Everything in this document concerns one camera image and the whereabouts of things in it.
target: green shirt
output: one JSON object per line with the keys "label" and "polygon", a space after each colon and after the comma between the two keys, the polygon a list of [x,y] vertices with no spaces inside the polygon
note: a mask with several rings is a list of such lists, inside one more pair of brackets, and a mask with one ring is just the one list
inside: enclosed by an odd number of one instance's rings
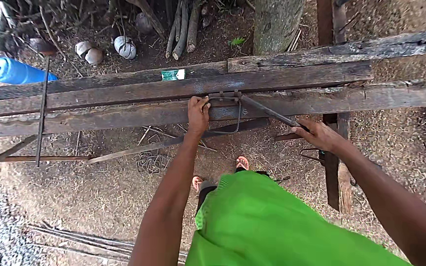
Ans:
{"label": "green shirt", "polygon": [[195,222],[186,265],[409,265],[252,171],[222,176]]}

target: right hand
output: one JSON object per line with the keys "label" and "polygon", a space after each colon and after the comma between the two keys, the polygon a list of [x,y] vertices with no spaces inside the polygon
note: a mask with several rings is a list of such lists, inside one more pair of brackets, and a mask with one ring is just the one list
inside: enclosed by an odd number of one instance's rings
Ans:
{"label": "right hand", "polygon": [[292,132],[302,136],[307,142],[319,148],[320,150],[327,150],[334,153],[337,148],[340,148],[349,143],[342,136],[340,136],[333,129],[329,128],[322,122],[299,120],[298,123],[306,126],[310,132],[305,131],[301,127],[292,127]]}

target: left hand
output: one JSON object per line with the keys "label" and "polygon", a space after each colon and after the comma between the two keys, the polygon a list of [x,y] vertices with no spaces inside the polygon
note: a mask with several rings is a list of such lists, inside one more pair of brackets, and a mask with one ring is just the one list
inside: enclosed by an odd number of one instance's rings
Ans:
{"label": "left hand", "polygon": [[201,136],[208,128],[208,109],[211,104],[208,102],[208,96],[200,98],[193,96],[188,101],[188,132]]}

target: blue container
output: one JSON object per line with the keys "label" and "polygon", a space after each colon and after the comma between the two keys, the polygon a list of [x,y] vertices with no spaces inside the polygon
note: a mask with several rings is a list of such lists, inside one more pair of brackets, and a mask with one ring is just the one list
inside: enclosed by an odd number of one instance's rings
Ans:
{"label": "blue container", "polygon": [[[21,63],[11,58],[0,58],[0,82],[9,84],[26,84],[43,82],[45,71]],[[57,77],[49,73],[49,81],[56,81]]]}

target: foot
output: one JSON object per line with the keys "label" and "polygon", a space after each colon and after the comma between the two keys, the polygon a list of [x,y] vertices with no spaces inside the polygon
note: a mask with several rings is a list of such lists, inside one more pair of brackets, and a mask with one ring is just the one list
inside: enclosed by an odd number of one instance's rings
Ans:
{"label": "foot", "polygon": [[239,156],[236,159],[236,168],[243,167],[249,171],[249,162],[244,156]]}
{"label": "foot", "polygon": [[196,192],[200,192],[200,185],[203,183],[203,179],[200,177],[194,176],[192,179],[192,185],[193,188],[196,190]]}

